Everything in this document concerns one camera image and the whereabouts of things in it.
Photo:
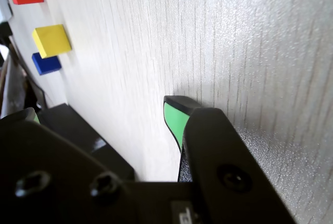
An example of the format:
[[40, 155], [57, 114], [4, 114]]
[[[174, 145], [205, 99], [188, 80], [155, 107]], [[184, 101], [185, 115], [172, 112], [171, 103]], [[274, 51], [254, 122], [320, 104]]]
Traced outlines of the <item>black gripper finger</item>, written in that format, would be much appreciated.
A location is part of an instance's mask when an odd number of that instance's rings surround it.
[[134, 223], [122, 196], [107, 166], [32, 110], [1, 120], [1, 223]]
[[221, 109], [166, 95], [163, 116], [189, 166], [204, 223], [294, 223]]

